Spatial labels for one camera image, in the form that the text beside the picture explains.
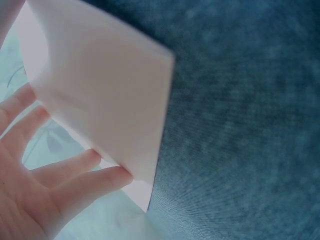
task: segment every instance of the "folded paper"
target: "folded paper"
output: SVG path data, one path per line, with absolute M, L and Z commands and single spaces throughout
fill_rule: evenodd
M 17 19 L 39 101 L 103 167 L 134 177 L 124 192 L 147 210 L 174 65 L 172 53 L 78 0 L 28 0 Z

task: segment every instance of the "fabric surface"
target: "fabric surface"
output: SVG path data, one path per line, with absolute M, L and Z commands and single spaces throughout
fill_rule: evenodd
M 148 210 L 167 239 L 319 239 L 320 2 L 86 2 L 176 54 Z

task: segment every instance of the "hand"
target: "hand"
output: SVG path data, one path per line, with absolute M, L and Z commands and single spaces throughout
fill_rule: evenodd
M 22 0 L 1 0 L 0 46 L 23 3 Z M 0 136 L 35 100 L 30 85 L 26 84 L 0 103 Z M 131 175 L 122 167 L 87 172 L 101 161 L 93 150 L 27 170 L 21 163 L 25 148 L 49 118 L 46 110 L 38 106 L 0 139 L 2 240 L 53 239 L 68 221 L 94 200 L 132 181 Z

